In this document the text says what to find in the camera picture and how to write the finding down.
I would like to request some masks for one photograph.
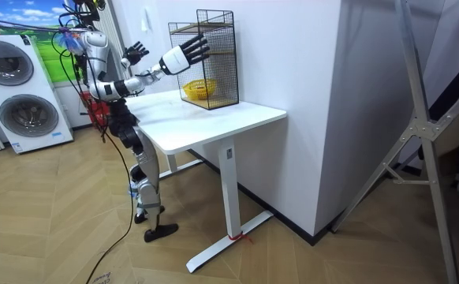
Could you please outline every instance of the wire mesh basket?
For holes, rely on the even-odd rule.
[[[204,34],[209,58],[177,75],[181,98],[207,110],[238,103],[233,12],[199,9],[197,23],[169,23],[172,47]]]

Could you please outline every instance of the tripod stand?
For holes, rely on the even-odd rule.
[[[416,117],[412,119],[400,135],[397,142],[390,149],[382,162],[377,166],[373,174],[363,185],[363,188],[357,193],[351,204],[343,211],[340,218],[336,220],[331,230],[334,233],[338,230],[347,216],[354,210],[354,208],[356,208],[362,199],[365,198],[372,186],[386,171],[392,174],[395,177],[394,182],[400,185],[429,185],[431,188],[433,204],[435,206],[436,221],[438,223],[438,231],[442,242],[442,251],[445,259],[449,284],[458,284],[459,274],[457,271],[457,261],[447,224],[445,202],[439,183],[438,161],[434,142],[436,138],[438,138],[438,136],[450,125],[455,117],[459,115],[459,100],[456,101],[455,104],[438,121],[432,121],[430,119],[426,94],[424,91],[423,74],[420,68],[419,55],[412,32],[412,16],[410,8],[407,0],[395,0],[395,5]],[[426,181],[406,181],[390,167],[394,158],[401,152],[401,149],[413,136],[418,136],[421,139],[428,176],[428,180]]]

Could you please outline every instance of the red cable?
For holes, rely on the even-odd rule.
[[[241,238],[244,238],[244,239],[247,239],[248,241],[250,241],[251,244],[254,245],[254,242],[252,241],[252,239],[251,239],[248,235],[244,234],[244,232],[240,232],[240,233],[239,233],[237,236],[235,236],[235,237],[231,237],[230,235],[228,235],[228,238],[229,238],[231,241],[236,241],[236,240],[239,240],[239,239],[241,239]]]

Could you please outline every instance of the robot leg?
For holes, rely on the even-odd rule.
[[[136,199],[136,214],[134,217],[135,224],[141,224],[142,222],[146,221],[149,219],[149,213],[144,209],[144,206],[142,204],[142,198],[140,194],[138,194],[138,188],[136,186],[136,183],[140,181],[136,177],[142,177],[145,178],[145,174],[142,173],[142,170],[136,164],[135,166],[132,166],[130,169],[130,175],[132,176],[132,181],[129,185],[129,190],[128,194],[131,195],[133,198]],[[161,205],[159,208],[159,214],[163,213],[165,211],[165,207]]]
[[[139,129],[136,129],[135,132],[142,144],[142,151],[138,154],[135,152],[135,158],[139,168],[144,173],[144,178],[141,178],[136,186],[140,195],[141,207],[147,211],[151,227],[145,232],[144,240],[150,242],[175,233],[178,230],[178,225],[159,225],[161,197],[159,195],[158,156],[149,138]]]

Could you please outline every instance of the white washing machine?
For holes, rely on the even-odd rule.
[[[73,140],[56,90],[26,35],[0,35],[0,126],[16,153]]]

